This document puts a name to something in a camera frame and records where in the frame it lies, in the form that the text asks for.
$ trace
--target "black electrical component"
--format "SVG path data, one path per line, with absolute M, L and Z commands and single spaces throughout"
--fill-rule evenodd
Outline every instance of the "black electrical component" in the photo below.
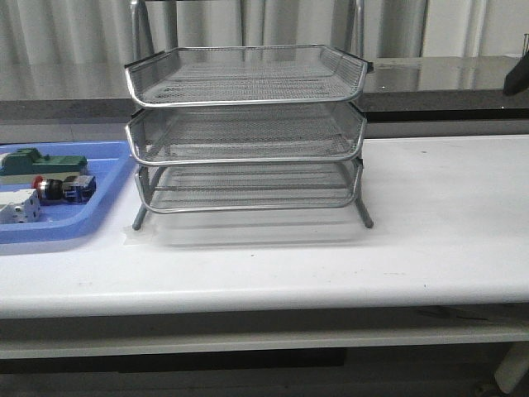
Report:
M 505 77 L 503 93 L 507 96 L 516 95 L 529 88 L 529 52 Z
M 44 179 L 37 176 L 31 186 L 36 189 L 39 199 L 44 201 L 64 200 L 68 203 L 86 203 L 96 191 L 96 177 L 93 175 L 71 175 L 64 181 Z

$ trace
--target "gray countertop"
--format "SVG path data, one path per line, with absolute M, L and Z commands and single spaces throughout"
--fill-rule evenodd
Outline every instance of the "gray countertop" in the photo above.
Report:
M 527 109 L 529 93 L 502 95 L 517 63 L 505 56 L 379 59 L 357 101 L 366 112 Z M 3 65 L 0 119 L 126 119 L 135 111 L 122 65 Z

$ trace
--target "metal mesh desk tray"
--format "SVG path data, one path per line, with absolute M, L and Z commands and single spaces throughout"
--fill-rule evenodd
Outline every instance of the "metal mesh desk tray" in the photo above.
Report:
M 144 108 L 345 101 L 368 63 L 325 45 L 175 48 L 126 67 Z
M 365 118 L 348 103 L 144 111 L 126 127 L 144 165 L 339 161 L 355 157 Z
M 355 200 L 357 160 L 341 163 L 140 167 L 142 203 L 155 213 L 337 208 Z

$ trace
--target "lower shelf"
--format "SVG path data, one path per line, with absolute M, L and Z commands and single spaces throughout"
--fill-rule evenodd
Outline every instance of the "lower shelf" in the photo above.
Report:
M 362 165 L 338 163 L 140 167 L 136 184 L 155 213 L 339 208 L 357 198 Z

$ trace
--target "white curtain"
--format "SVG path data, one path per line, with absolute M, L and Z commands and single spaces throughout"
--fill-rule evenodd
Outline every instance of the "white curtain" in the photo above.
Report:
M 350 0 L 148 2 L 156 50 L 321 43 L 343 49 Z M 130 0 L 0 0 L 0 64 L 132 60 Z M 520 52 L 528 0 L 365 0 L 365 57 Z

